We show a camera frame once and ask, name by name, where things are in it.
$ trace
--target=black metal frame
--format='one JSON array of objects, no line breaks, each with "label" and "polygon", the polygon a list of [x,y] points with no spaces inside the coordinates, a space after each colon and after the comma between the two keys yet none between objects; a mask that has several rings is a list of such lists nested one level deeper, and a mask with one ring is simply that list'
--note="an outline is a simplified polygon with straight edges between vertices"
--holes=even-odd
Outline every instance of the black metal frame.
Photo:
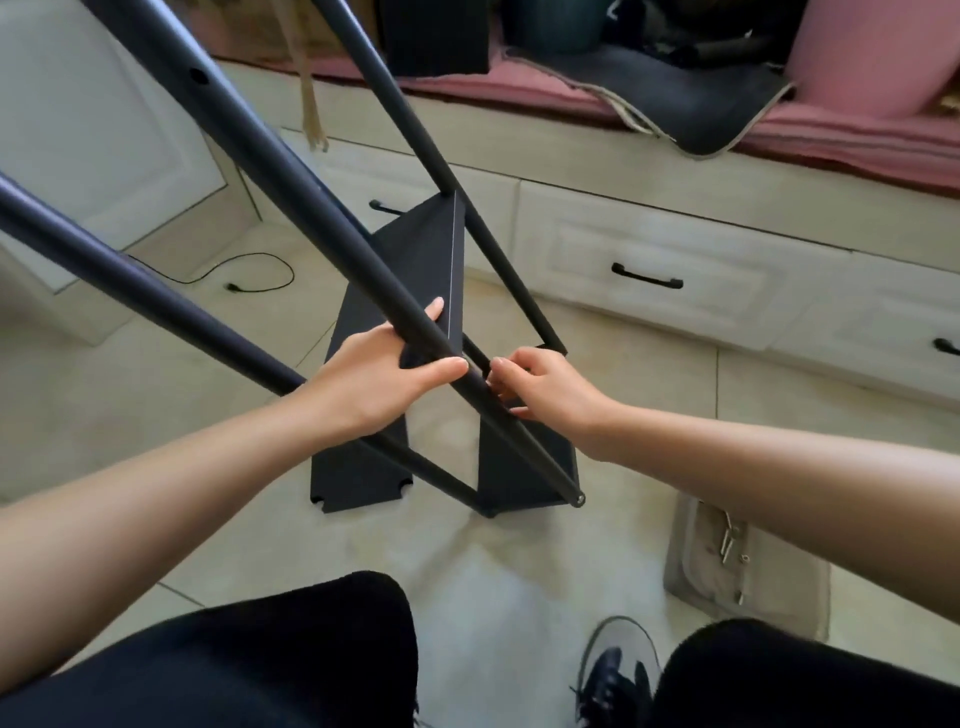
[{"label": "black metal frame", "polygon": [[[460,354],[371,247],[370,233],[256,116],[162,0],[84,3],[314,246],[376,304],[415,352],[427,360]],[[496,244],[346,3],[314,3],[441,194],[463,199],[467,230],[545,346],[565,353],[560,338]],[[302,382],[302,377],[288,367],[2,175],[0,229],[267,389],[285,394]],[[483,374],[471,368],[453,383],[454,389],[480,414],[484,426],[531,466],[532,472],[556,494],[571,505],[583,505],[585,499],[575,475],[571,477],[569,470],[561,467],[538,438],[490,392],[483,377],[489,360],[466,336],[464,352]],[[506,510],[496,503],[481,502],[469,486],[382,433],[364,438],[363,442],[478,513],[492,516]]]}]

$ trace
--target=cabinet door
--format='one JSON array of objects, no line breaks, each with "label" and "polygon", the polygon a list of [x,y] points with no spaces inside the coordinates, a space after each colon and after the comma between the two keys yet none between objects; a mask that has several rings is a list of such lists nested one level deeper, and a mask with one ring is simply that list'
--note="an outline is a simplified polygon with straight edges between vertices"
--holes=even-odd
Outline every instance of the cabinet door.
[{"label": "cabinet door", "polygon": [[[395,217],[371,208],[372,200],[406,211],[437,194],[437,185],[416,157],[336,140],[326,153],[311,152],[302,133],[284,129],[280,136],[369,231],[379,230]],[[510,255],[518,180],[467,167],[454,166],[453,172],[497,243]],[[469,234],[464,258],[468,268],[492,272]]]},{"label": "cabinet door", "polygon": [[[0,171],[122,250],[224,186],[200,129],[78,0],[0,2]],[[0,233],[49,288],[74,280]]]},{"label": "cabinet door", "polygon": [[960,275],[853,254],[774,348],[960,400]]},{"label": "cabinet door", "polygon": [[532,289],[749,349],[775,341],[849,256],[652,207],[520,185],[514,261]]}]

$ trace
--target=right hand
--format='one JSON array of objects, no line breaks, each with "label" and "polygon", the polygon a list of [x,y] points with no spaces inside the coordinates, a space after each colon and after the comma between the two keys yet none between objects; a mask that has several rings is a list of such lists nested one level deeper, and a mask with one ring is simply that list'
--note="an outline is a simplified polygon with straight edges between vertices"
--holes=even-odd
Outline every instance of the right hand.
[{"label": "right hand", "polygon": [[590,384],[559,352],[521,347],[490,363],[487,383],[500,399],[520,397],[511,412],[557,430],[580,447],[608,419],[616,403]]}]

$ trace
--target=power cord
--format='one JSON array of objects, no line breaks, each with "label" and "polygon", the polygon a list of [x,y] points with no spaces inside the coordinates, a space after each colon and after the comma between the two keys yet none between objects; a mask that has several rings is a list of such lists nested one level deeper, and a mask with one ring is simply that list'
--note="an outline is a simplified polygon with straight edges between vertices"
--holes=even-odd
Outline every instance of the power cord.
[{"label": "power cord", "polygon": [[240,255],[232,255],[229,258],[225,258],[224,260],[221,260],[219,263],[213,266],[210,270],[208,270],[202,276],[200,276],[199,278],[195,278],[193,280],[178,280],[178,279],[172,278],[167,274],[163,273],[162,271],[158,271],[154,266],[150,265],[150,263],[143,262],[138,257],[134,257],[133,255],[128,255],[128,257],[132,258],[143,267],[149,268],[150,270],[152,270],[154,273],[156,273],[158,276],[161,276],[162,278],[166,278],[167,280],[172,280],[174,283],[179,283],[180,285],[191,285],[193,283],[199,283],[201,280],[205,279],[207,276],[209,276],[211,273],[217,270],[217,268],[224,265],[225,263],[229,263],[232,260],[236,260],[237,258],[249,257],[251,255],[266,255],[267,257],[276,258],[287,267],[288,271],[290,271],[290,279],[287,282],[283,283],[283,285],[275,285],[272,288],[241,288],[236,283],[228,282],[224,284],[224,288],[226,288],[227,291],[233,291],[234,293],[266,293],[267,291],[278,291],[281,288],[286,288],[288,285],[294,282],[294,280],[297,278],[297,274],[294,272],[294,267],[290,265],[290,263],[288,263],[286,260],[281,258],[279,255],[274,255],[273,253],[264,253],[262,251],[257,253],[241,253]]}]

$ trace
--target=black drawer handle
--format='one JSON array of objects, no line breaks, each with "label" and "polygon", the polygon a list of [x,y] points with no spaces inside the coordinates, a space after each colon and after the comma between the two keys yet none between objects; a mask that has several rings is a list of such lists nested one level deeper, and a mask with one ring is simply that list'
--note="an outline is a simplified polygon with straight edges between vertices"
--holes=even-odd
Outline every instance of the black drawer handle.
[{"label": "black drawer handle", "polygon": [[377,212],[389,212],[391,215],[402,215],[403,210],[393,209],[392,207],[384,207],[383,203],[379,200],[370,200],[370,207],[375,209]]},{"label": "black drawer handle", "polygon": [[933,348],[938,352],[951,353],[954,356],[960,356],[960,349],[949,339],[934,339]]},{"label": "black drawer handle", "polygon": [[664,288],[673,288],[678,290],[684,287],[684,282],[680,279],[670,279],[670,280],[660,280],[660,279],[649,279],[646,276],[641,276],[637,273],[631,273],[626,268],[623,267],[623,263],[614,263],[610,269],[616,273],[618,276],[623,276],[624,278],[642,280],[645,283],[653,283],[654,285],[661,285]]}]

